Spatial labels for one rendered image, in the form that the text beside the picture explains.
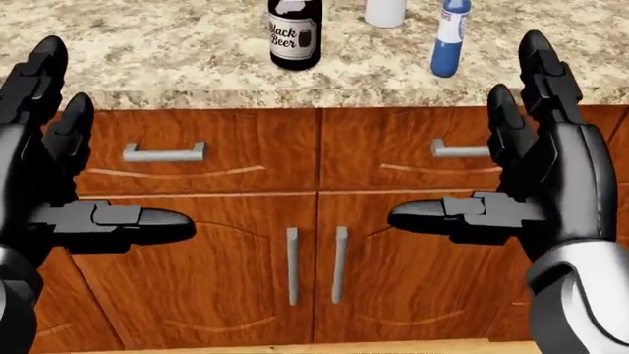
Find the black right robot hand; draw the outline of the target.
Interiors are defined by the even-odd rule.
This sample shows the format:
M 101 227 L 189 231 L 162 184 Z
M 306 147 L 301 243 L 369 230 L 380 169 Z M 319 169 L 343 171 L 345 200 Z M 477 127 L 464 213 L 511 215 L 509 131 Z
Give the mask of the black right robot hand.
M 531 260 L 573 241 L 615 240 L 613 164 L 600 129 L 583 120 L 570 67 L 537 30 L 524 35 L 518 58 L 521 95 L 496 85 L 487 97 L 487 144 L 501 168 L 496 191 L 403 203 L 388 215 L 390 226 L 456 244 L 517 238 Z

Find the blue white labelled bottle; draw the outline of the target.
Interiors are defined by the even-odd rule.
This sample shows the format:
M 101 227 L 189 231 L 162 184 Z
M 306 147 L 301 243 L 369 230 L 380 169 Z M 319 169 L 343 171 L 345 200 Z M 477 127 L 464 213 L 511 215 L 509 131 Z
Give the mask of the blue white labelled bottle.
M 436 76 L 450 78 L 457 72 L 470 11 L 471 0 L 443 0 L 430 61 Z

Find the wooden cabinet door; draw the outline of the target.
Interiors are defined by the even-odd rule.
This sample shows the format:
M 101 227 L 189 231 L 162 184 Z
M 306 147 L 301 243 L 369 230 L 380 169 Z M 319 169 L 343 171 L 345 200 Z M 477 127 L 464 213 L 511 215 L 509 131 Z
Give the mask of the wooden cabinet door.
M 386 222 L 400 203 L 441 197 L 442 191 L 320 195 L 314 341 L 485 338 L 504 294 L 498 282 L 507 278 L 497 269 L 501 247 L 452 244 Z M 348 229 L 348 244 L 335 305 L 338 226 Z
M 140 200 L 188 215 L 189 241 L 74 256 L 128 350 L 307 344 L 316 201 L 306 195 Z M 299 231 L 299 301 L 289 305 L 286 229 Z

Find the black beer bottle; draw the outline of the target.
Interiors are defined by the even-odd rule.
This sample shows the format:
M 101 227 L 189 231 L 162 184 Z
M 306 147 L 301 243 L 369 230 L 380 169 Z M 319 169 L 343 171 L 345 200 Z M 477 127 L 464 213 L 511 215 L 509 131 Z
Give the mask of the black beer bottle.
M 269 55 L 284 70 L 302 71 L 321 58 L 322 0 L 268 0 Z

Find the white cup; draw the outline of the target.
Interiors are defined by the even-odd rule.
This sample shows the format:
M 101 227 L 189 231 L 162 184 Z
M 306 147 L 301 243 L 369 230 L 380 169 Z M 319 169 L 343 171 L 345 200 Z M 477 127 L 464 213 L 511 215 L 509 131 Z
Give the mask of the white cup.
M 407 0 L 366 0 L 365 21 L 380 29 L 394 29 L 404 23 Z

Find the wooden drawer front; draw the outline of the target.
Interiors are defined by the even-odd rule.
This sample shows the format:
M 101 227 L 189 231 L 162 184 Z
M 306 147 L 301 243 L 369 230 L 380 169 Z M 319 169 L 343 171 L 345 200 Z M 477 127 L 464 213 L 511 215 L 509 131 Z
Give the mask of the wooden drawer front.
M 292 191 L 315 184 L 313 109 L 97 111 L 82 195 Z
M 494 189 L 488 155 L 436 157 L 431 143 L 483 149 L 487 110 L 478 107 L 326 108 L 321 121 L 324 190 Z

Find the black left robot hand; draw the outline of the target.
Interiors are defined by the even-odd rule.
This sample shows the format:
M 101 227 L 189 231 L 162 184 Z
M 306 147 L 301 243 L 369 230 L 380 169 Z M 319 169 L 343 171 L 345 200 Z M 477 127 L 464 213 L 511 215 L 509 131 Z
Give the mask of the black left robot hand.
M 79 200 L 94 107 L 77 93 L 58 121 L 68 51 L 45 37 L 0 87 L 0 245 L 40 266 L 55 247 L 72 254 L 121 254 L 134 245 L 186 241 L 196 227 L 160 208 Z

